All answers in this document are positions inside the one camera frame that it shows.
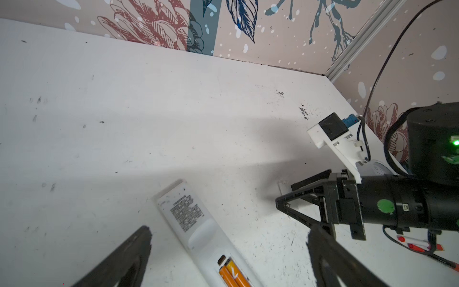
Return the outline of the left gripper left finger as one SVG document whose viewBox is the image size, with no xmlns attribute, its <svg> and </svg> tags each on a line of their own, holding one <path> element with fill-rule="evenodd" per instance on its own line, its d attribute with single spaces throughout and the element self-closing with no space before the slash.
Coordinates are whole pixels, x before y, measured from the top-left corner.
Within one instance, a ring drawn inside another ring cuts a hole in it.
<svg viewBox="0 0 459 287">
<path fill-rule="evenodd" d="M 139 287 L 151 253 L 152 233 L 147 226 L 136 230 L 75 287 Z"/>
</svg>

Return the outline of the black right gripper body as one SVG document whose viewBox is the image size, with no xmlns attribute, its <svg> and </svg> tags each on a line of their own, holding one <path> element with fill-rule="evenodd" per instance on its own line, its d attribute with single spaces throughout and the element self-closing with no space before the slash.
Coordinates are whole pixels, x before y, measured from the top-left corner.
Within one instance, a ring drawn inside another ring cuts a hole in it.
<svg viewBox="0 0 459 287">
<path fill-rule="evenodd" d="M 459 189 L 427 180 L 395 175 L 363 177 L 335 174 L 335 223 L 357 228 L 365 240 L 364 223 L 394 229 L 459 229 Z"/>
</svg>

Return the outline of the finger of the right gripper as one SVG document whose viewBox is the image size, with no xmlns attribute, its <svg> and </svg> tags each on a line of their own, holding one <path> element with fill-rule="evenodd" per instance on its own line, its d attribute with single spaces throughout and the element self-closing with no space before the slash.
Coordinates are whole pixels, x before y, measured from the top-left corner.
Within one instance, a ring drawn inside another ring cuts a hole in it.
<svg viewBox="0 0 459 287">
<path fill-rule="evenodd" d="M 322 179 L 299 190 L 292 190 L 276 198 L 276 208 L 309 229 L 318 226 L 335 237 L 335 226 L 326 205 L 325 192 L 328 187 L 327 179 Z"/>
<path fill-rule="evenodd" d="M 299 190 L 300 188 L 303 188 L 309 184 L 312 184 L 314 182 L 317 182 L 317 181 L 320 181 L 322 179 L 328 179 L 330 174 L 331 174 L 331 170 L 328 169 L 326 171 L 323 171 L 323 172 L 320 172 L 312 177 L 309 177 L 307 179 L 304 179 L 300 182 L 296 182 L 295 184 L 292 184 L 290 187 L 292 190 Z"/>
</svg>

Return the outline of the orange AAA battery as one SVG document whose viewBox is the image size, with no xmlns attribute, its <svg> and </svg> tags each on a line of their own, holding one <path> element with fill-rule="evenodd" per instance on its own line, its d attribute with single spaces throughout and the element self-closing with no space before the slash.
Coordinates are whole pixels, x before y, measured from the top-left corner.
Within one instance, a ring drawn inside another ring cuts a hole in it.
<svg viewBox="0 0 459 287">
<path fill-rule="evenodd" d="M 225 268 L 238 287 L 251 287 L 251 283 L 238 268 L 233 259 L 228 259 Z"/>
<path fill-rule="evenodd" d="M 219 270 L 219 274 L 227 287 L 239 287 L 236 280 L 239 274 L 232 267 L 222 266 Z"/>
</svg>

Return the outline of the white remote control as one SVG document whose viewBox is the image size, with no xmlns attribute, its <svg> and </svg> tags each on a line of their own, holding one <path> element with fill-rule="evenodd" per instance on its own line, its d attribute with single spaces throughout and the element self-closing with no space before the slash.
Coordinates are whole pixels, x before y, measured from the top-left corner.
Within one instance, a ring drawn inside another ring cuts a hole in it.
<svg viewBox="0 0 459 287">
<path fill-rule="evenodd" d="M 262 282 L 193 189 L 178 179 L 155 196 L 167 221 L 210 287 L 226 287 L 219 270 L 233 259 L 251 287 Z"/>
</svg>

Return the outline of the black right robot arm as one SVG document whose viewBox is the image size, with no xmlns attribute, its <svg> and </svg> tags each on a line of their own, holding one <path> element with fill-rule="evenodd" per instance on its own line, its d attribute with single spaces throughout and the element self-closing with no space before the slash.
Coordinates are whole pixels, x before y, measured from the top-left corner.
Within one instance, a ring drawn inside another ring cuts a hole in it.
<svg viewBox="0 0 459 287">
<path fill-rule="evenodd" d="M 337 224 L 365 240 L 364 224 L 397 232 L 410 228 L 459 229 L 459 106 L 457 103 L 412 108 L 390 127 L 384 155 L 393 174 L 363 177 L 361 141 L 336 114 L 308 134 L 317 147 L 328 146 L 345 164 L 292 184 L 276 207 L 312 228 L 334 235 Z"/>
</svg>

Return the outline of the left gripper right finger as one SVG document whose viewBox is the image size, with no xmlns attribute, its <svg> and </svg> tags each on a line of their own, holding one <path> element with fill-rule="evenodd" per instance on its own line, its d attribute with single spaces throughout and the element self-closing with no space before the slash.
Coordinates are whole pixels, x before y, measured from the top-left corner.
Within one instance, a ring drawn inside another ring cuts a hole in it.
<svg viewBox="0 0 459 287">
<path fill-rule="evenodd" d="M 311 229 L 307 246 L 318 287 L 387 285 L 319 226 Z"/>
</svg>

